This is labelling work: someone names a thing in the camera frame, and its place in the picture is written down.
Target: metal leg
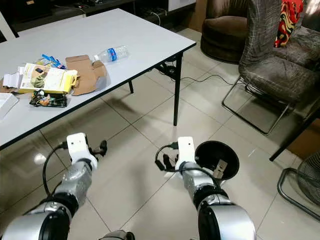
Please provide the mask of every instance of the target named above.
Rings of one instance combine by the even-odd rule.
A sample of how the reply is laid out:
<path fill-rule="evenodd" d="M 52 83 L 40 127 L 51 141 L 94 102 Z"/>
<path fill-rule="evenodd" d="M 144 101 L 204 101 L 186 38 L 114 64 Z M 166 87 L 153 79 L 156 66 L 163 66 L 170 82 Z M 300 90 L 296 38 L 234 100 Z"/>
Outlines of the metal leg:
<path fill-rule="evenodd" d="M 175 88 L 174 88 L 174 113 L 173 113 L 173 125 L 177 126 L 178 123 L 178 110 L 179 110 L 179 94 L 180 94 L 180 80 L 181 80 L 181 66 L 182 66 L 182 56 L 179 54 L 176 57 L 175 66 Z"/>
<path fill-rule="evenodd" d="M 273 162 L 297 137 L 299 137 L 302 132 L 309 127 L 314 120 L 320 117 L 320 108 L 318 108 L 314 113 L 312 113 L 303 123 L 301 127 L 299 127 L 289 138 L 287 138 L 281 147 L 269 158 L 271 162 Z"/>
<path fill-rule="evenodd" d="M 132 81 L 129 81 L 129 88 L 130 88 L 130 92 L 133 94 L 134 93 L 134 86 L 132 85 Z"/>
<path fill-rule="evenodd" d="M 238 84 L 238 82 L 242 82 L 241 80 L 241 76 L 235 81 L 235 83 L 233 84 L 233 86 L 231 87 L 231 89 L 228 91 L 228 93 L 225 95 L 225 97 L 222 100 L 222 106 L 229 110 L 230 112 L 232 112 L 234 115 L 236 115 L 238 118 L 242 119 L 243 121 L 245 121 L 247 124 L 249 124 L 251 127 L 253 127 L 254 129 L 258 130 L 260 133 L 262 133 L 263 135 L 267 136 L 274 128 L 275 126 L 278 124 L 278 122 L 280 121 L 280 119 L 283 117 L 283 115 L 286 113 L 286 111 L 288 110 L 288 108 L 290 107 L 290 104 L 286 105 L 285 109 L 281 112 L 280 116 L 275 120 L 275 122 L 272 124 L 272 126 L 269 128 L 268 131 L 263 131 L 261 128 L 259 128 L 258 126 L 254 125 L 252 122 L 250 122 L 249 120 L 245 119 L 243 116 L 241 116 L 240 114 L 238 114 L 236 111 L 234 111 L 233 109 L 231 109 L 230 107 L 228 107 L 225 104 L 225 100 L 227 99 L 227 97 L 229 96 L 229 94 L 231 93 L 231 91 L 235 88 L 235 86 Z"/>
<path fill-rule="evenodd" d="M 278 184 L 277 184 L 277 190 L 278 193 L 288 202 L 292 203 L 293 205 L 297 206 L 298 208 L 302 209 L 303 211 L 305 211 L 307 214 L 309 214 L 310 216 L 314 217 L 315 219 L 317 219 L 318 221 L 320 221 L 320 215 L 316 214 L 315 212 L 311 211 L 309 208 L 303 206 L 301 203 L 297 202 L 296 200 L 292 199 L 291 197 L 289 197 L 287 194 L 285 194 L 285 192 L 282 189 L 282 185 L 285 181 L 285 178 L 287 176 L 288 173 L 295 173 L 297 174 L 297 170 L 294 168 L 286 168 L 282 171 L 281 176 L 279 178 Z"/>

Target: plastic water bottle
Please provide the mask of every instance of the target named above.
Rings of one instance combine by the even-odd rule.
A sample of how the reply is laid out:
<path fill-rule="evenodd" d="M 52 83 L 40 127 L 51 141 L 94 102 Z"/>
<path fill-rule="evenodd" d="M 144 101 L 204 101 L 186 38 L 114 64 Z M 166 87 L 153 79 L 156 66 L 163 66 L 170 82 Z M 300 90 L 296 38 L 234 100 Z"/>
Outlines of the plastic water bottle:
<path fill-rule="evenodd" d="M 100 60 L 103 63 L 114 62 L 120 59 L 124 59 L 129 56 L 129 52 L 126 46 L 117 46 L 104 50 L 98 55 L 94 55 L 94 60 Z"/>

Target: black table leg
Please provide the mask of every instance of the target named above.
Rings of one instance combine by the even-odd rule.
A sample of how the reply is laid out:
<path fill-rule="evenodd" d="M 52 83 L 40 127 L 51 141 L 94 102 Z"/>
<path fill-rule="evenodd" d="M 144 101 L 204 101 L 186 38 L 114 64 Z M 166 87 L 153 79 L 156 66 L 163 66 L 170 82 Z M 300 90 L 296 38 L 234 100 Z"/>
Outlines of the black table leg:
<path fill-rule="evenodd" d="M 130 88 L 130 92 L 133 94 L 134 93 L 134 86 L 132 85 L 132 81 L 129 81 L 129 88 Z"/>
<path fill-rule="evenodd" d="M 175 88 L 174 88 L 174 113 L 173 125 L 177 126 L 178 123 L 178 110 L 179 110 L 179 95 L 180 95 L 180 81 L 181 81 L 181 66 L 182 66 L 182 53 L 176 57 L 175 66 Z"/>
<path fill-rule="evenodd" d="M 281 145 L 281 147 L 269 158 L 271 162 L 273 162 L 294 140 L 296 140 L 297 137 L 299 137 L 300 134 L 304 130 L 306 130 L 307 127 L 309 127 L 314 120 L 320 117 L 320 108 L 318 108 L 314 113 L 312 113 L 303 123 L 301 127 L 299 127 L 290 137 L 288 137 L 284 143 Z"/>

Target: tile floor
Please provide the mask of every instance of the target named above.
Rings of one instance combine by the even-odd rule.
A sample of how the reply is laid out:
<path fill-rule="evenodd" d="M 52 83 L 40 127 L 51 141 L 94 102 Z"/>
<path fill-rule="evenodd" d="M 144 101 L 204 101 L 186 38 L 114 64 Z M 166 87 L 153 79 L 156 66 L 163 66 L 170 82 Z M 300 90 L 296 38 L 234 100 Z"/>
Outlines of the tile floor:
<path fill-rule="evenodd" d="M 179 34 L 198 42 L 184 54 L 182 77 L 201 81 L 218 74 L 234 83 L 239 75 L 237 65 L 203 55 L 199 32 L 184 29 Z M 286 117 L 265 137 L 221 107 L 230 86 L 213 76 L 202 83 L 182 80 L 178 126 L 173 127 L 174 82 L 153 70 L 135 79 L 133 85 L 134 94 L 128 86 L 121 87 L 0 153 L 0 233 L 15 216 L 44 197 L 42 166 L 33 162 L 34 157 L 46 156 L 68 134 L 85 132 L 93 147 L 106 139 L 108 152 L 99 161 L 85 205 L 73 219 L 69 240 L 94 240 L 117 229 L 134 232 L 137 240 L 197 238 L 197 212 L 182 181 L 164 175 L 154 165 L 157 149 L 179 136 L 192 136 L 196 146 L 218 140 L 235 150 L 240 169 L 223 188 L 247 210 L 258 240 L 319 239 L 320 222 L 277 193 L 282 170 L 297 167 L 301 160 L 289 151 L 275 162 L 268 160 L 294 127 L 294 116 Z M 262 125 L 274 117 L 253 104 L 241 89 L 232 94 L 228 104 L 251 113 L 253 119 L 256 116 Z M 48 168 L 50 188 L 69 164 L 68 154 L 58 150 Z M 294 182 L 288 178 L 285 190 L 320 212 L 294 190 Z"/>

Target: white table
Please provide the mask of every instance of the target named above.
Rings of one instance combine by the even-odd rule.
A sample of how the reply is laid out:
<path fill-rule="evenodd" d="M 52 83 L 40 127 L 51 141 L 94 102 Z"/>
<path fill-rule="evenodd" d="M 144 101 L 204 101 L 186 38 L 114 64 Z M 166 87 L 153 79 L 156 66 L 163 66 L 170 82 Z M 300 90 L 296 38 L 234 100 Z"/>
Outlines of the white table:
<path fill-rule="evenodd" d="M 0 76 L 16 72 L 18 66 L 34 62 L 42 54 L 55 56 L 61 61 L 79 55 L 92 58 L 107 48 L 120 45 L 128 47 L 129 58 L 107 64 L 107 80 L 100 79 L 104 84 L 89 94 L 67 96 L 65 108 L 34 107 L 29 104 L 30 94 L 19 95 L 19 102 L 0 121 L 0 150 L 123 84 L 131 83 L 153 68 L 175 80 L 173 124 L 176 126 L 182 56 L 196 43 L 120 9 L 44 28 L 1 43 Z M 176 60 L 174 73 L 169 72 L 165 64 L 172 58 Z"/>

